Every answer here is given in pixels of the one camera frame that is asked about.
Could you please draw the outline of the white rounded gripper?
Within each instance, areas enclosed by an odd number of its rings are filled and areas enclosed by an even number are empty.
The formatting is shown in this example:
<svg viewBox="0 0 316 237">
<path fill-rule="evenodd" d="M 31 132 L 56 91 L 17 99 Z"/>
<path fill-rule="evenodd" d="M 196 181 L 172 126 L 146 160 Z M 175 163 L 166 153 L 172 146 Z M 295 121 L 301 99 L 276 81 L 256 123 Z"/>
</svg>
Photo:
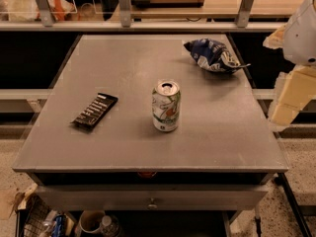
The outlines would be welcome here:
<svg viewBox="0 0 316 237">
<path fill-rule="evenodd" d="M 263 46 L 283 49 L 286 60 L 299 64 L 289 73 L 280 72 L 274 88 L 268 119 L 273 127 L 288 127 L 316 96 L 316 8 L 304 0 L 281 26 L 265 38 Z"/>
</svg>

